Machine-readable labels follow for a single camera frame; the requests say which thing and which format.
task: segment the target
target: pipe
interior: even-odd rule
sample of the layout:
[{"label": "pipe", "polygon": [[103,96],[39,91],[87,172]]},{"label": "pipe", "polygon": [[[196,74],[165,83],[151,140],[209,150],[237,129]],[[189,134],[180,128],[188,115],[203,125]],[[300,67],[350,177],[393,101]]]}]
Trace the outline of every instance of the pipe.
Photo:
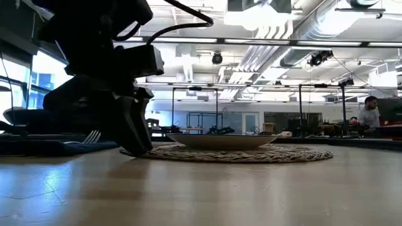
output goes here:
[{"label": "pipe", "polygon": [[[258,29],[256,38],[269,38],[269,34],[274,32],[274,28],[270,26],[262,26]],[[269,48],[269,46],[250,46],[246,52],[246,55],[239,64],[240,71],[244,71],[247,64],[255,57],[256,53],[262,48]]]},{"label": "pipe", "polygon": [[322,6],[322,4],[324,4],[326,1],[328,0],[323,0],[318,6],[316,6],[313,10],[311,10],[311,12],[309,12],[307,14],[307,16],[305,16],[298,24],[296,24],[296,26],[294,27],[294,30],[296,31],[313,13],[315,13],[319,7]]},{"label": "pipe", "polygon": [[[324,1],[317,7],[308,17],[308,22],[305,21],[299,25],[298,29],[292,35],[292,39],[300,40],[331,40],[349,28],[356,20],[360,18],[360,14],[346,14],[339,16],[335,8],[343,5],[349,5],[346,0],[328,0]],[[305,58],[311,51],[309,50],[294,50],[289,47],[278,48],[267,62],[265,62],[258,71],[262,72],[270,68],[273,63],[280,60],[281,67],[293,67],[300,60]]]},{"label": "pipe", "polygon": [[[171,9],[171,15],[173,16],[173,23],[177,25],[177,15],[176,15],[176,8]],[[180,36],[180,30],[176,30],[176,35]]]},{"label": "pipe", "polygon": [[[280,32],[281,27],[275,26],[271,27],[268,35],[266,36],[267,39],[272,39],[273,37],[276,37],[276,35]],[[250,63],[254,62],[256,59],[261,58],[264,56],[264,54],[269,51],[272,47],[271,46],[258,46],[257,51],[255,51],[251,57],[248,59],[246,62],[246,66],[244,67],[245,71],[248,71],[250,68]]]},{"label": "pipe", "polygon": [[[291,34],[293,34],[293,20],[289,19],[286,23],[286,32],[283,34],[281,39],[288,39]],[[258,59],[258,61],[250,69],[253,71],[259,70],[261,66],[279,49],[278,46],[274,46],[269,53],[267,53],[263,58]]]},{"label": "pipe", "polygon": [[[278,32],[273,36],[274,39],[280,39],[286,33],[286,24],[282,24],[279,26]],[[268,46],[261,55],[258,55],[257,58],[253,59],[250,65],[246,67],[247,70],[251,69],[251,66],[254,65],[258,60],[264,58],[272,49],[275,48],[274,46]]]},{"label": "pipe", "polygon": [[222,83],[222,81],[223,81],[223,79],[224,79],[224,77],[225,77],[225,70],[226,70],[226,67],[225,67],[225,66],[223,66],[223,67],[221,67],[221,68],[219,69],[219,72],[218,72],[218,83]]}]

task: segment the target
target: security camera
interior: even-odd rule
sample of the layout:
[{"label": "security camera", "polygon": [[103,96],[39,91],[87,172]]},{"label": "security camera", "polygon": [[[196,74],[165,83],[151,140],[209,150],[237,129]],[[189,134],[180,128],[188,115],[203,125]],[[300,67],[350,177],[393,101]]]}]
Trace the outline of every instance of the security camera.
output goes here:
[{"label": "security camera", "polygon": [[339,80],[338,82],[339,86],[348,86],[348,85],[354,85],[354,81],[352,77],[347,77],[347,78],[343,78],[341,80]]},{"label": "security camera", "polygon": [[323,62],[326,62],[329,58],[333,57],[334,53],[332,50],[330,51],[319,51],[318,53],[312,55],[312,58],[309,61],[309,64],[312,67],[317,67],[321,65]]},{"label": "security camera", "polygon": [[214,65],[221,64],[223,61],[222,55],[218,52],[214,53],[214,56],[212,57],[212,63]]}]

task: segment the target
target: round rattan mat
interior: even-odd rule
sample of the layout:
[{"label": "round rattan mat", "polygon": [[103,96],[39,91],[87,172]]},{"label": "round rattan mat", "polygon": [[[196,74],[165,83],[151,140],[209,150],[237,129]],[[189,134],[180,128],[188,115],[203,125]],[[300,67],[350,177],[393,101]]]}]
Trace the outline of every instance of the round rattan mat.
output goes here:
[{"label": "round rattan mat", "polygon": [[266,144],[241,151],[190,149],[182,144],[158,146],[143,158],[219,163],[294,163],[329,159],[330,151],[295,145]]}]

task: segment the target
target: person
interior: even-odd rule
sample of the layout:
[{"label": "person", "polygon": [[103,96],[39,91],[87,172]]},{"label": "person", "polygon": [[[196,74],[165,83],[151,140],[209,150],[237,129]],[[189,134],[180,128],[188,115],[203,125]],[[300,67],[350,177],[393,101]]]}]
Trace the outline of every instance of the person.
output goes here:
[{"label": "person", "polygon": [[360,110],[357,120],[363,127],[374,129],[379,127],[379,111],[377,110],[377,97],[369,96],[364,100],[364,108]]}]

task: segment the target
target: cable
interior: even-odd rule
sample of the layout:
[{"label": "cable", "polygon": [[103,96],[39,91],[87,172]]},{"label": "cable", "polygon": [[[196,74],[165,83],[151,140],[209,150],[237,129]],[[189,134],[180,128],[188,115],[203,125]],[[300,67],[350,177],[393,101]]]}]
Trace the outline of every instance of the cable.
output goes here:
[{"label": "cable", "polygon": [[371,84],[367,83],[366,81],[364,81],[363,79],[361,79],[359,76],[357,76],[354,72],[352,72],[351,70],[349,70],[349,69],[348,69],[343,63],[341,63],[335,56],[333,56],[333,58],[334,58],[335,60],[337,60],[338,63],[340,63],[340,64],[342,65],[342,67],[344,67],[353,77],[356,77],[357,79],[359,79],[360,81],[364,82],[366,85],[370,86],[371,88],[373,88],[373,89],[375,89],[375,90],[378,90],[378,91],[380,91],[380,92],[382,92],[382,93],[384,93],[384,94],[386,94],[386,95],[390,95],[390,96],[396,97],[396,98],[398,98],[398,99],[402,99],[401,97],[398,97],[398,96],[396,96],[396,95],[387,93],[387,92],[385,92],[385,91],[383,91],[383,90],[381,90],[381,89],[377,89],[377,88],[373,87]]},{"label": "cable", "polygon": [[138,23],[130,32],[123,36],[116,36],[113,38],[114,41],[126,41],[127,39],[133,37],[137,31],[140,29],[141,25]]},{"label": "cable", "polygon": [[15,126],[15,112],[14,112],[14,96],[13,96],[13,87],[11,85],[11,81],[10,81],[10,77],[8,76],[7,73],[7,69],[6,69],[6,65],[4,64],[4,60],[3,60],[3,48],[2,48],[2,41],[0,40],[0,58],[1,58],[1,63],[3,65],[4,71],[6,72],[6,76],[7,76],[7,81],[8,84],[10,86],[10,91],[11,91],[11,113],[13,115],[13,126]]},{"label": "cable", "polygon": [[164,29],[156,32],[153,36],[151,36],[149,38],[149,40],[146,42],[147,45],[150,45],[155,39],[157,39],[157,37],[159,37],[167,32],[170,32],[170,31],[175,31],[175,30],[179,30],[179,29],[183,29],[183,28],[208,28],[208,27],[211,27],[212,25],[214,25],[214,20],[212,18],[210,18],[209,16],[206,16],[205,14],[202,14],[188,6],[185,6],[176,0],[164,0],[164,1],[171,4],[174,7],[177,7],[179,9],[199,18],[199,19],[202,19],[203,21],[205,21],[205,23],[178,24],[178,25],[164,28]]}]

